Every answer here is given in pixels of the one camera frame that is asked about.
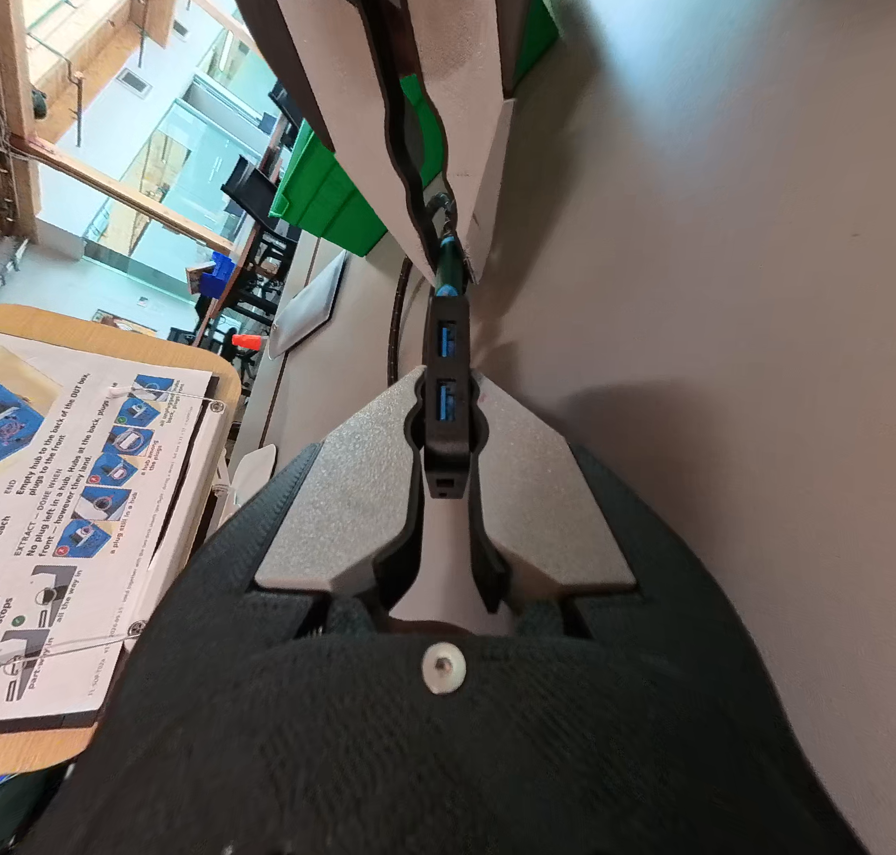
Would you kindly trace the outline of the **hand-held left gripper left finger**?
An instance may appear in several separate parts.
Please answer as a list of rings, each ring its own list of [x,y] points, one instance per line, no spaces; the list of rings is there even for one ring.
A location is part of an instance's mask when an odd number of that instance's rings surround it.
[[[418,525],[422,471],[415,368],[323,440],[254,580],[294,592],[389,592]]]

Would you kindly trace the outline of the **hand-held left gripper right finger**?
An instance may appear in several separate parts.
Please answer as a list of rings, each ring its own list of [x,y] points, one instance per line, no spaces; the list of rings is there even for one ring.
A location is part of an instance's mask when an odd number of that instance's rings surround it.
[[[479,371],[473,379],[486,427],[477,492],[488,555],[499,558],[498,602],[633,590],[633,571],[567,440]]]

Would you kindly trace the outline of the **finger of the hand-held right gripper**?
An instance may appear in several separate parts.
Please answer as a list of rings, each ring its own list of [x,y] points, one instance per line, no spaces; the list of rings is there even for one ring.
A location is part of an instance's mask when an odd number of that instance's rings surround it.
[[[440,123],[442,178],[473,282],[487,265],[531,0],[407,0],[422,86]]]
[[[348,0],[277,0],[337,162],[420,273],[434,282],[386,142],[386,103],[362,15]]]

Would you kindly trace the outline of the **black usb hub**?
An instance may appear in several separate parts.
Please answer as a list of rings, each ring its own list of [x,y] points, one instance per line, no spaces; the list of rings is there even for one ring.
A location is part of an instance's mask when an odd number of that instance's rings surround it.
[[[425,329],[423,466],[436,500],[460,500],[471,463],[469,304],[434,295]]]

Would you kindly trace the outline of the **braided usb cable green plugs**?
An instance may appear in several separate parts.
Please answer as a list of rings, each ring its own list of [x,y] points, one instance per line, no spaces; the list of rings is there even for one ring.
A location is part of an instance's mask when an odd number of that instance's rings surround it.
[[[426,205],[430,220],[443,214],[442,231],[439,236],[439,252],[434,278],[434,294],[439,297],[455,297],[464,294],[467,284],[465,255],[456,232],[456,202],[446,191],[435,193]],[[395,295],[393,298],[387,340],[386,384],[388,387],[398,381],[399,343],[401,319],[408,291],[412,262],[405,257],[401,263]]]

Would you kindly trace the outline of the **green plastic bin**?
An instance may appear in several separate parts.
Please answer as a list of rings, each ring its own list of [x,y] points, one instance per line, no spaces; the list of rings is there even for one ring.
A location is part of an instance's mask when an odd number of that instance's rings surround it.
[[[546,0],[531,0],[514,69],[515,85],[558,37]],[[361,257],[386,234],[385,224],[307,121],[297,126],[270,215]]]

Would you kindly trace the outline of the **silver foil pouch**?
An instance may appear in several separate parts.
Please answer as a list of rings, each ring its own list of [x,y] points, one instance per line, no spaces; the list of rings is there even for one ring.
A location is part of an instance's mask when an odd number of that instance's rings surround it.
[[[268,336],[268,359],[284,356],[330,321],[350,258],[350,253],[342,250],[286,304],[275,318]]]

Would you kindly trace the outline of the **small blue bin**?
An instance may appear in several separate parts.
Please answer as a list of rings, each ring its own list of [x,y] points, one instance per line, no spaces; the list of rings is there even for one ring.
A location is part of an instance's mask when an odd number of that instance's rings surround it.
[[[210,300],[220,300],[236,267],[229,255],[214,251],[211,262],[204,266],[199,276],[199,295]]]

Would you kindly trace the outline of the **printed instruction sheet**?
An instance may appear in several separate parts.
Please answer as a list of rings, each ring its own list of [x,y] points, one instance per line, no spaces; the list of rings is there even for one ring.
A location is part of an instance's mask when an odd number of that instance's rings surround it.
[[[103,704],[217,382],[2,334],[2,732]]]

